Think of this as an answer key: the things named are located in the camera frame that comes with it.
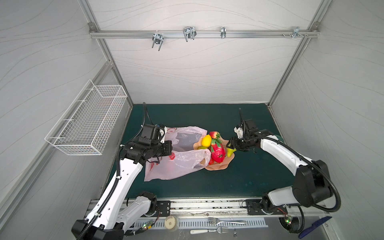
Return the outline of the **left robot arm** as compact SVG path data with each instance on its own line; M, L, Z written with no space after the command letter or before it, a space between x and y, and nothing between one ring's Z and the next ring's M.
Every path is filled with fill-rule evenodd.
M149 160L159 163L162 157L172 154L172 141L165 139L167 130L163 124L142 123L138 133L119 147L115 158L116 171L106 190L91 212L72 227L77 240L123 240L150 228L146 224L137 231L129 230L143 215L159 211L155 194L142 192L125 209L122 210L121 206Z

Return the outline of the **green pear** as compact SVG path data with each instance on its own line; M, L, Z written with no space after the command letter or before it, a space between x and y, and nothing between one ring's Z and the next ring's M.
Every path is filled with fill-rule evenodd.
M236 151L237 151L237 149L227 148L227 150L226 150L227 158L230 158L234 154L234 152L236 152Z

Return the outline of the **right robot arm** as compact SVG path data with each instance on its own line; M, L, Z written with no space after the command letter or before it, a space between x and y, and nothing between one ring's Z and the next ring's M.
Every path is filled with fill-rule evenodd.
M242 112L239 114L241 122L234 128L236 136L230 138L227 148L241 152L259 148L282 163L295 178L292 186L265 194L260 203L265 214L270 215L283 205L314 207L329 213L341 208L341 195L325 162L303 156L269 130L258 129L252 119L245 120Z

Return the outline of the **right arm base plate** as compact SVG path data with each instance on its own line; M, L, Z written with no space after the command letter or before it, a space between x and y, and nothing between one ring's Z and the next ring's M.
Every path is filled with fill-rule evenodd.
M283 205L275 206L268 199L246 199L242 206L247 210L247 214L251 216L256 215L283 215L288 212Z

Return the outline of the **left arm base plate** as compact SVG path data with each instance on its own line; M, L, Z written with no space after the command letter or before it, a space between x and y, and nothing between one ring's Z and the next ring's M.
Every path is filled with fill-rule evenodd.
M151 202L149 212L147 216L149 217L168 217L171 211L171 202L170 201L154 201Z

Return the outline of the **pink strawberry plastic bag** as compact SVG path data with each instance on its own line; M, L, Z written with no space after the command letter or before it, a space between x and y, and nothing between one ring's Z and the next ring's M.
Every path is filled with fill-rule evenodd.
M207 167L211 151L199 148L207 133L199 127L168 128L165 140L172 142L172 153L150 159L146 163L144 181L172 180Z

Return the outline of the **yellow lemon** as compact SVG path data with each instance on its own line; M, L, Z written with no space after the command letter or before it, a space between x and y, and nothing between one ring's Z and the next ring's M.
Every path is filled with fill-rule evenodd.
M202 147L209 148L211 146L211 142L212 142L212 137L210 135L206 135L202 139L202 142L201 142Z

